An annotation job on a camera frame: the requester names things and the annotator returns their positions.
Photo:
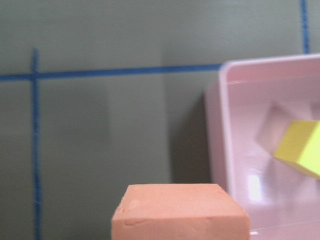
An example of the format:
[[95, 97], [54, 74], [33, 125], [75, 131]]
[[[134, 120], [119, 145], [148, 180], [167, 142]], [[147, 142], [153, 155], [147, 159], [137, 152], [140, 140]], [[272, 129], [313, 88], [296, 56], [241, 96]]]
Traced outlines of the yellow foam block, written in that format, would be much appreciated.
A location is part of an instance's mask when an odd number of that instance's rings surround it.
[[320, 122], [295, 120], [290, 123], [273, 157], [314, 179], [320, 179]]

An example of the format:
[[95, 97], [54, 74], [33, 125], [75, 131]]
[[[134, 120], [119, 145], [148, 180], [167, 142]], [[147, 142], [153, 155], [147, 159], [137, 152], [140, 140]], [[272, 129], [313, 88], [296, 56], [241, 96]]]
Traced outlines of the orange foam block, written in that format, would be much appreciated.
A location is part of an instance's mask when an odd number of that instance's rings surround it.
[[131, 184], [111, 219], [113, 240], [249, 240], [247, 212], [213, 183]]

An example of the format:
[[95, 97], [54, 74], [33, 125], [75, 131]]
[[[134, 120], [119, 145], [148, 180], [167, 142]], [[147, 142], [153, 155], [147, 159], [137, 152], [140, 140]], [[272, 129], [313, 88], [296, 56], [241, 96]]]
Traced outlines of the pink plastic bin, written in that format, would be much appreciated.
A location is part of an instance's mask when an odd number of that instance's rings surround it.
[[292, 121], [320, 118], [318, 54], [229, 61], [204, 93], [211, 179], [253, 240], [317, 240], [320, 182], [273, 157]]

